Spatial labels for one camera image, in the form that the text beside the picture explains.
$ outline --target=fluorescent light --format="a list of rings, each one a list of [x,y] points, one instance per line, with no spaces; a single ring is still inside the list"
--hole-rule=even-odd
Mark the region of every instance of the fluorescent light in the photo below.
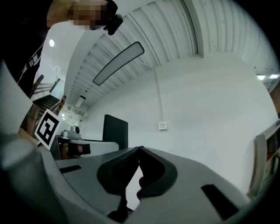
[[[258,78],[259,78],[260,80],[263,80],[265,77],[266,77],[265,75],[258,75]]]
[[[76,106],[75,107],[80,107],[82,105],[82,103],[85,101],[85,97],[83,96],[80,96],[80,98],[78,99],[78,102],[76,103]]]
[[[51,47],[54,47],[54,44],[55,44],[55,43],[54,43],[54,40],[53,40],[53,39],[50,39],[50,40],[49,40],[49,45],[50,45]]]
[[[94,78],[93,82],[100,86],[106,79],[113,75],[117,70],[126,65],[128,62],[144,54],[144,48],[139,42],[135,42],[120,54],[114,57]]]
[[[279,75],[271,75],[269,78],[270,79],[277,79],[279,77]]]

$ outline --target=qr code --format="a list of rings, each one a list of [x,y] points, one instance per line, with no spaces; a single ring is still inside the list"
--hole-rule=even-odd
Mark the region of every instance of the qr code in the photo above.
[[[48,112],[46,112],[45,116],[42,118],[42,121],[36,133],[40,136],[41,140],[44,141],[48,146],[53,135],[55,134],[55,130],[58,124],[59,120],[57,120]]]

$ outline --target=black monitor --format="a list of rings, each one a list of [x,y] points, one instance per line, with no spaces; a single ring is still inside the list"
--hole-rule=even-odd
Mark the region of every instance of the black monitor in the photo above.
[[[128,122],[106,114],[102,141],[116,142],[119,150],[128,148]]]

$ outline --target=round ceiling light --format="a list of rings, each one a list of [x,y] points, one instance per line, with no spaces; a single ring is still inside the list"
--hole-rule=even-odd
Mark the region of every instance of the round ceiling light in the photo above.
[[[54,47],[54,40],[53,40],[53,39],[50,39],[50,40],[49,40],[49,45],[50,45],[51,47]]]

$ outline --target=ceiling light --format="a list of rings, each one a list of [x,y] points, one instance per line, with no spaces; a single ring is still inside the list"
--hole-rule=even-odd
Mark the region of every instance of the ceiling light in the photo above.
[[[98,75],[93,82],[100,86],[106,79],[113,75],[117,70],[126,65],[128,62],[144,54],[144,48],[139,42],[135,42],[128,48],[124,49],[120,54],[113,58]]]
[[[279,75],[271,75],[269,78],[270,79],[277,79],[279,77]]]
[[[266,77],[265,75],[258,75],[258,78],[259,78],[260,80],[263,80],[265,77]]]
[[[83,96],[80,96],[80,98],[78,99],[78,102],[76,103],[76,106],[75,107],[80,107],[82,105],[82,103],[85,101],[85,97]]]
[[[49,40],[49,45],[50,45],[51,47],[54,47],[54,44],[55,44],[55,43],[54,43],[54,40],[53,40],[53,39],[50,39],[50,40]]]

